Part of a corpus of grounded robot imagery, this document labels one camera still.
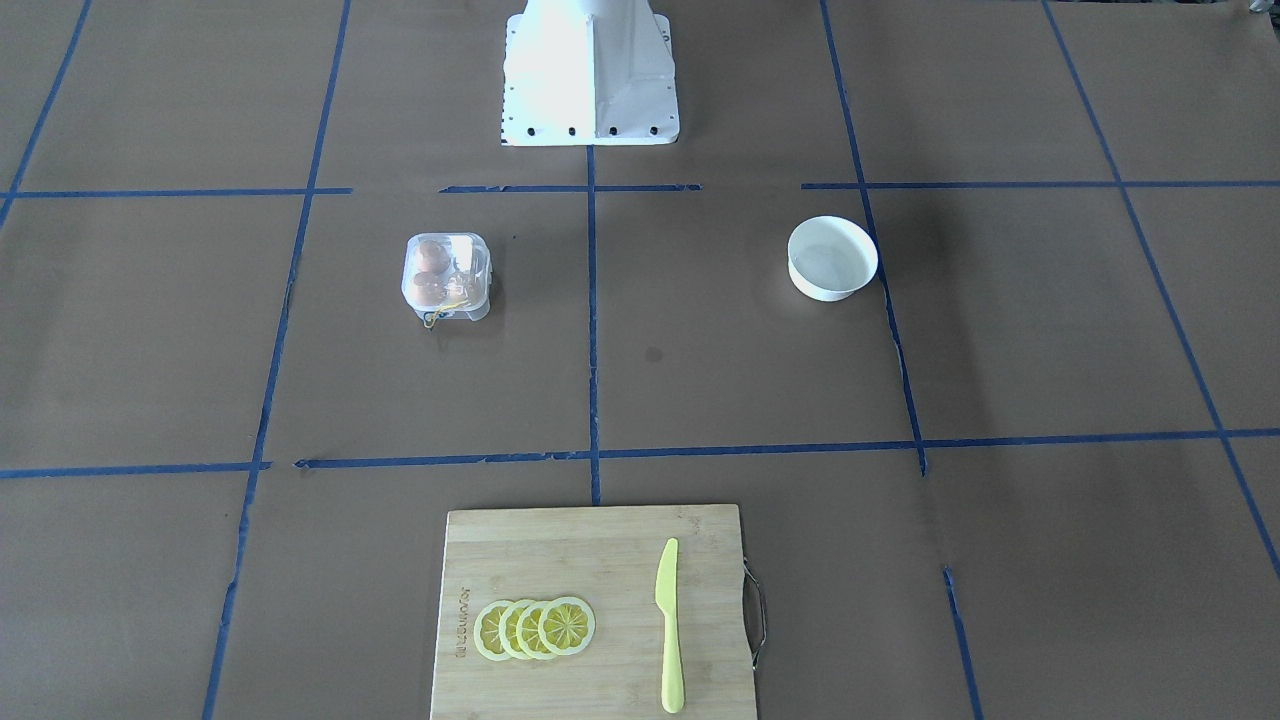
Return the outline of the clear plastic egg box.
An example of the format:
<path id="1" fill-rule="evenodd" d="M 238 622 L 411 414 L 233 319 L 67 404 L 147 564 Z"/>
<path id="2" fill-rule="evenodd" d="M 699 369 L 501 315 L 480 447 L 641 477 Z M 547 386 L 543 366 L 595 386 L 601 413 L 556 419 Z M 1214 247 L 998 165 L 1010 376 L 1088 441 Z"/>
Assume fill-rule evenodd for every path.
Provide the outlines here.
<path id="1" fill-rule="evenodd" d="M 444 233 L 420 233 L 410 237 L 406 242 L 404 249 L 404 264 L 401 278 L 401 293 L 407 302 L 407 305 L 413 310 L 417 319 L 422 323 L 422 327 L 431 331 L 439 322 L 466 319 L 471 322 L 479 322 L 485 318 L 490 311 L 490 290 L 493 279 L 493 263 L 492 273 L 488 278 L 481 278 L 479 282 L 471 281 L 454 272 L 453 266 L 449 272 L 435 274 L 445 279 L 449 299 L 445 305 L 439 307 L 422 307 L 413 304 L 410 299 L 411 293 L 411 281 L 416 273 L 413 263 L 415 249 L 425 240 L 436 240 L 443 243 L 452 246 L 453 243 L 484 243 L 486 242 L 479 234 L 470 232 L 444 232 Z"/>

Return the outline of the brown egg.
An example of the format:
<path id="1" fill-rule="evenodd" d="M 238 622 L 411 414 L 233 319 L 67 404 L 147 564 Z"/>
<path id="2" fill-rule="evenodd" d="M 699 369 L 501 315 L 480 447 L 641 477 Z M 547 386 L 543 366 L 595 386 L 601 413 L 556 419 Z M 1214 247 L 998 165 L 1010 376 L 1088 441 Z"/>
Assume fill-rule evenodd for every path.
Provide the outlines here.
<path id="1" fill-rule="evenodd" d="M 453 266 L 451 246 L 436 240 L 424 240 L 413 251 L 416 272 L 440 274 Z"/>
<path id="2" fill-rule="evenodd" d="M 451 251 L 454 272 L 476 282 L 490 275 L 490 254 L 484 243 L 453 243 Z"/>
<path id="3" fill-rule="evenodd" d="M 443 277 L 426 272 L 416 273 L 411 281 L 410 299 L 422 307 L 439 307 L 449 299 L 447 282 Z"/>

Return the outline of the bamboo cutting board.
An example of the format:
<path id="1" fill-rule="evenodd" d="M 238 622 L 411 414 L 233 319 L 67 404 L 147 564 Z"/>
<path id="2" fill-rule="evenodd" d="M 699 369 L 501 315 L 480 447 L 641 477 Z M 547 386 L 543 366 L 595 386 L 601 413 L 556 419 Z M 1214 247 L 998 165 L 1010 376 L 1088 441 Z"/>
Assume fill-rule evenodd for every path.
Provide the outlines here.
<path id="1" fill-rule="evenodd" d="M 654 602 L 666 541 L 678 539 L 685 707 L 660 707 L 663 618 Z M 732 503 L 458 510 L 445 520 L 434 719 L 754 719 L 748 568 Z M 585 600 L 596 629 L 581 653 L 494 662 L 476 651 L 498 600 Z"/>

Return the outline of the white ceramic bowl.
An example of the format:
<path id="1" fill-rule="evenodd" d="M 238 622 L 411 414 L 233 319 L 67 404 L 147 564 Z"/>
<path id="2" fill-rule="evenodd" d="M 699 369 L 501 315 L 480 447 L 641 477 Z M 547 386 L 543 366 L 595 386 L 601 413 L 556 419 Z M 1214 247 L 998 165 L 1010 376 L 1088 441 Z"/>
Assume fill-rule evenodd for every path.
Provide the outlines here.
<path id="1" fill-rule="evenodd" d="M 867 287 L 881 256 L 870 234 L 842 217 L 813 217 L 791 232 L 787 272 L 794 287 L 819 302 L 837 302 Z"/>

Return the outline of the yellow plastic knife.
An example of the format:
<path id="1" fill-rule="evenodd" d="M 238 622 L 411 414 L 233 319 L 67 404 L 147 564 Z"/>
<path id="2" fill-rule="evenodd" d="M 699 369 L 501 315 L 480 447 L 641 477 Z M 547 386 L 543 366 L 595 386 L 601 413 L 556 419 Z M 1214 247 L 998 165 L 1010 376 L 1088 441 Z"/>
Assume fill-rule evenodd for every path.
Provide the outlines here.
<path id="1" fill-rule="evenodd" d="M 663 618 L 660 707 L 680 714 L 685 707 L 684 657 L 678 625 L 678 539 L 671 537 L 655 571 L 654 602 Z"/>

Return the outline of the yellow lemon slice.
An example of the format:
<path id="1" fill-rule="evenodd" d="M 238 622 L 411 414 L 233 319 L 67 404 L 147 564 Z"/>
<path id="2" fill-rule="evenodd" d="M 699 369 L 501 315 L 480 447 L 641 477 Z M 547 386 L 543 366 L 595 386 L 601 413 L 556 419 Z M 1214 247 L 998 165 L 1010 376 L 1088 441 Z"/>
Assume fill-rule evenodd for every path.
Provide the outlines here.
<path id="1" fill-rule="evenodd" d="M 538 637 L 558 657 L 581 653 L 590 646 L 596 629 L 593 607 L 576 596 L 562 596 L 541 606 Z"/>
<path id="2" fill-rule="evenodd" d="M 553 659 L 554 655 L 547 648 L 541 639 L 540 623 L 545 601 L 531 600 L 515 621 L 515 639 L 520 650 L 529 657 L 539 661 Z"/>
<path id="3" fill-rule="evenodd" d="M 498 618 L 498 639 L 507 659 L 527 660 L 518 641 L 518 620 L 527 606 L 525 600 L 508 602 Z"/>
<path id="4" fill-rule="evenodd" d="M 474 643 L 480 656 L 486 660 L 503 662 L 511 659 L 502 644 L 502 618 L 508 607 L 508 600 L 498 600 L 476 612 L 472 628 Z"/>

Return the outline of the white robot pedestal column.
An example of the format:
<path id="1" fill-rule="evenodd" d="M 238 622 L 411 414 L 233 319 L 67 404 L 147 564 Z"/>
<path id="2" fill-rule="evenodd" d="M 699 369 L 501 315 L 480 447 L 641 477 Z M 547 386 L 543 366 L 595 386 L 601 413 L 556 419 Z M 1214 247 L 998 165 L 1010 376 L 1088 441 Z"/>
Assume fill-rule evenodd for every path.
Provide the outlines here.
<path id="1" fill-rule="evenodd" d="M 671 24 L 650 3 L 529 1 L 504 40 L 504 146 L 678 141 Z"/>

